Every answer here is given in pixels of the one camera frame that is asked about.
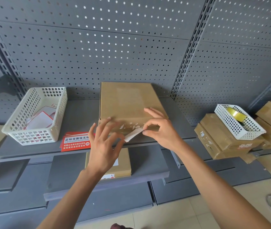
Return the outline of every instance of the person's left hand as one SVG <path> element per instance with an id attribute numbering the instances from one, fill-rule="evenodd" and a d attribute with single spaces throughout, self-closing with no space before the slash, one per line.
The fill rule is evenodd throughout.
<path id="1" fill-rule="evenodd" d="M 89 139 L 91 143 L 91 152 L 87 168 L 93 170 L 99 175 L 104 175 L 114 164 L 118 158 L 119 152 L 124 144 L 124 135 L 114 132 L 108 138 L 110 131 L 118 126 L 119 122 L 110 122 L 111 118 L 101 120 L 101 123 L 96 128 L 94 136 L 94 128 L 96 123 L 92 125 L 89 131 Z M 117 143 L 113 149 L 112 145 L 116 139 L 121 140 Z"/>

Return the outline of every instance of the finger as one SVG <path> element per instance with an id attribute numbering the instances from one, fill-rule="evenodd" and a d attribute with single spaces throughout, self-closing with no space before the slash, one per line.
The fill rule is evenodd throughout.
<path id="1" fill-rule="evenodd" d="M 96 126 L 96 123 L 93 123 L 93 125 L 90 127 L 90 130 L 89 130 L 89 140 L 90 142 L 92 143 L 95 139 L 95 136 L 94 136 L 94 129 L 95 129 L 95 126 Z"/>
<path id="2" fill-rule="evenodd" d="M 96 128 L 96 134 L 95 137 L 99 138 L 101 133 L 103 132 L 106 124 L 111 120 L 111 117 L 108 117 L 107 119 L 102 119 L 99 124 L 99 126 L 97 126 Z"/>
<path id="3" fill-rule="evenodd" d="M 145 131 L 143 131 L 143 135 L 148 136 L 148 137 L 152 137 L 153 139 L 156 140 L 158 132 L 151 131 L 151 130 L 145 130 Z"/>
<path id="4" fill-rule="evenodd" d="M 163 118 L 165 118 L 165 116 L 164 116 L 164 114 L 162 113 L 162 112 L 160 112 L 160 111 L 158 111 L 158 110 L 156 110 L 156 109 L 154 109 L 154 108 L 149 108 L 150 110 L 152 110 L 152 111 L 154 111 L 154 112 L 156 112 L 157 114 L 159 114 L 160 116 L 162 116 Z"/>
<path id="5" fill-rule="evenodd" d="M 125 136 L 121 133 L 114 132 L 112 135 L 106 140 L 110 143 L 110 145 L 113 145 L 113 143 L 118 139 L 125 139 Z"/>
<path id="6" fill-rule="evenodd" d="M 144 124 L 143 130 L 146 130 L 149 125 L 159 125 L 159 126 L 162 126 L 162 122 L 163 122 L 163 119 L 150 119 L 149 121 L 147 121 Z"/>
<path id="7" fill-rule="evenodd" d="M 102 133 L 101 133 L 101 135 L 100 135 L 100 138 L 102 138 L 103 140 L 106 140 L 106 139 L 108 138 L 108 136 L 109 136 L 110 131 L 111 131 L 114 127 L 118 126 L 119 124 L 120 124 L 119 121 L 114 121 L 114 122 L 108 123 L 108 124 L 104 127 L 104 129 L 103 129 L 103 131 L 102 131 Z"/>
<path id="8" fill-rule="evenodd" d="M 144 108 L 144 111 L 149 113 L 153 118 L 163 119 L 162 116 L 160 116 L 159 114 L 157 114 L 155 111 L 151 110 L 150 108 Z"/>
<path id="9" fill-rule="evenodd" d="M 120 153 L 120 151 L 121 151 L 122 146 L 123 146 L 124 143 L 125 143 L 124 140 L 120 140 L 120 141 L 117 143 L 117 145 L 115 146 L 113 152 L 114 152 L 116 158 L 118 158 L 118 155 L 119 155 L 119 153 Z"/>

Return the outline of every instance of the tile floor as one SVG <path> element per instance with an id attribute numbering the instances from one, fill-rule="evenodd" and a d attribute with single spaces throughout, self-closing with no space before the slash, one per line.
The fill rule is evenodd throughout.
<path id="1" fill-rule="evenodd" d="M 259 158 L 263 166 L 271 173 L 271 154 Z M 267 194 L 271 194 L 271 179 L 255 183 L 236 186 L 237 189 L 255 208 L 257 208 L 270 222 L 271 211 L 265 201 Z M 155 206 L 133 214 L 117 218 L 76 226 L 75 229 L 104 228 L 108 229 L 114 223 L 132 227 L 134 229 L 217 229 L 209 208 L 200 195 L 183 200 Z"/>

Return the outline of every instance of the white plastic basket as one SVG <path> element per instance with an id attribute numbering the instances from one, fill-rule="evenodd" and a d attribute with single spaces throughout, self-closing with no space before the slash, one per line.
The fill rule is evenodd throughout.
<path id="1" fill-rule="evenodd" d="M 244 127 L 241 126 L 241 124 L 227 111 L 228 107 L 231 107 L 247 116 L 243 121 Z M 237 140 L 253 140 L 259 135 L 266 133 L 266 130 L 264 130 L 251 116 L 248 115 L 247 112 L 237 105 L 218 104 L 214 112 Z"/>
<path id="2" fill-rule="evenodd" d="M 58 140 L 68 96 L 65 87 L 30 88 L 19 103 L 2 132 L 10 135 L 21 145 L 34 145 Z M 53 124 L 48 128 L 24 130 L 26 120 L 43 106 L 57 104 Z"/>

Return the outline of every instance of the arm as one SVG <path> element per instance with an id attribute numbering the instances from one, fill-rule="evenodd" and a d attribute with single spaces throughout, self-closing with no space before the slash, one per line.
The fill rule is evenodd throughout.
<path id="1" fill-rule="evenodd" d="M 145 130 L 144 135 L 154 138 L 161 146 L 174 151 L 187 168 L 199 192 L 221 228 L 271 229 L 264 218 L 240 193 L 219 177 L 178 135 L 169 120 L 155 109 L 144 109 L 155 119 L 144 125 L 159 125 L 158 132 Z"/>
<path id="2" fill-rule="evenodd" d="M 80 172 L 73 186 L 42 221 L 38 229 L 74 228 L 92 190 L 102 176 L 113 166 L 124 143 L 123 140 L 120 140 L 116 147 L 112 149 L 116 139 L 124 139 L 124 136 L 113 133 L 108 138 L 111 129 L 118 124 L 117 122 L 108 124 L 109 121 L 110 118 L 102 120 L 101 124 L 96 128 L 95 136 L 93 131 L 96 124 L 94 123 L 90 128 L 91 152 L 87 168 Z"/>

